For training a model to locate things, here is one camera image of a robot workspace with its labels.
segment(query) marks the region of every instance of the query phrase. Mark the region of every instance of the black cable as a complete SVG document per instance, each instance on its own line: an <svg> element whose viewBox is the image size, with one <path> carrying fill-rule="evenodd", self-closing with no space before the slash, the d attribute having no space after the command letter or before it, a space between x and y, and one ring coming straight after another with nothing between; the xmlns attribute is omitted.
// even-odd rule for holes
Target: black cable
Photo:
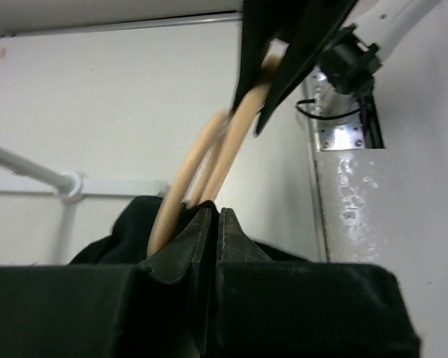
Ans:
<svg viewBox="0 0 448 358"><path fill-rule="evenodd" d="M304 116L307 116L308 118L312 119L319 119L320 121L331 121L333 119L341 119L359 113L361 111L361 108L358 108L357 110L351 110L350 112L340 114L338 116L318 116L316 114L309 113L300 107L301 104L309 104L309 103L315 103L315 99L313 98L301 99L296 103L296 109Z"/></svg>

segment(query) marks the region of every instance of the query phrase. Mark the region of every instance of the white ceiling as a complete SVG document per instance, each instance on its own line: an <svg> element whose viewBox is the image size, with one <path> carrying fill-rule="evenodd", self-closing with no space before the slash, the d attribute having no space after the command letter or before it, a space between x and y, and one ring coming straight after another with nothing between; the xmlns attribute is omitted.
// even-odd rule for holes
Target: white ceiling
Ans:
<svg viewBox="0 0 448 358"><path fill-rule="evenodd" d="M0 34L234 11L239 0L0 0Z"/></svg>

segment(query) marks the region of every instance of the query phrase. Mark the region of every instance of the white pole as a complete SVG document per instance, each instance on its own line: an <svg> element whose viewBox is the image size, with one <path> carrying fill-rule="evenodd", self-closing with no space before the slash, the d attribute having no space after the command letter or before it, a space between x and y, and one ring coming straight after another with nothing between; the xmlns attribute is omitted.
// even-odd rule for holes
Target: white pole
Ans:
<svg viewBox="0 0 448 358"><path fill-rule="evenodd" d="M31 160L20 157L6 149L0 148L0 166L18 175L25 175L35 180L54 186L60 192L66 192L73 187L73 180L66 175L54 172Z"/></svg>

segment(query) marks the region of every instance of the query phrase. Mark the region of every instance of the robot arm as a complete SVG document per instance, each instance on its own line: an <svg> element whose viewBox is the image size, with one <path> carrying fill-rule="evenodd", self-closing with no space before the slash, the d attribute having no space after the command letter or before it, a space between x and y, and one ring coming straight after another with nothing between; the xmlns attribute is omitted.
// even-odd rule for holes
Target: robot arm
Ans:
<svg viewBox="0 0 448 358"><path fill-rule="evenodd" d="M375 73L406 34L440 0L381 0L339 34L322 53L327 77L319 98L322 116L349 111L355 99L372 90Z"/></svg>
<svg viewBox="0 0 448 358"><path fill-rule="evenodd" d="M406 34L439 3L440 0L382 0L355 21L354 34L366 45L375 43L379 47L377 56L384 63Z"/></svg>

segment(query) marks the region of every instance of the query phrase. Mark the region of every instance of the tan rubber tube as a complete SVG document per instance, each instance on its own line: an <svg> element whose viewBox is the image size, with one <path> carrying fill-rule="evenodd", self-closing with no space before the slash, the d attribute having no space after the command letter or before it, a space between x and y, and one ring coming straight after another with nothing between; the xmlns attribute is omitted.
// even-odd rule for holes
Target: tan rubber tube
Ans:
<svg viewBox="0 0 448 358"><path fill-rule="evenodd" d="M181 211L181 202L186 195L190 182L208 149L215 143L216 138L222 133L223 127L227 122L226 112L216 113L202 129L195 144L188 151L169 192L159 207L149 236L148 256L161 250L168 243Z"/></svg>
<svg viewBox="0 0 448 358"><path fill-rule="evenodd" d="M189 201L187 202L187 207L195 207L197 204L203 202L201 200L202 193L204 192L204 189L208 184L209 178L212 175L214 167L216 166L217 159L219 158L219 155L223 148L224 138L225 133L220 135L219 138L217 138L216 142L214 143L211 152L208 155L208 160L206 161L205 167L202 170L202 173L199 176L199 179L197 180L196 184L194 184L193 191L191 192Z"/></svg>
<svg viewBox="0 0 448 358"><path fill-rule="evenodd" d="M225 177L231 169L255 115L262 108L272 84L273 75L280 64L280 57L269 56L262 67L263 78L254 88L244 96L236 113L232 117L228 132L225 136L223 149L212 172L208 185L202 193L199 203L206 200L215 200L217 193L224 183Z"/></svg>
<svg viewBox="0 0 448 358"><path fill-rule="evenodd" d="M206 200L213 201L216 198L255 115L265 102L273 75L279 64L280 57L275 55L269 56L264 61L261 70L262 76L258 84L244 96L236 110L228 132L224 137L223 147L219 148L219 143L214 144L213 151L203 171L204 177L198 181L196 191L192 195L191 199L193 202L197 201L197 197L199 197L199 203ZM155 223L149 236L148 257L161 250L168 243L181 211L181 202L186 195L190 182L208 149L222 133L227 120L227 115L224 112L214 115L188 152L156 215ZM204 190L202 190L205 179L209 176L209 181L205 185Z"/></svg>

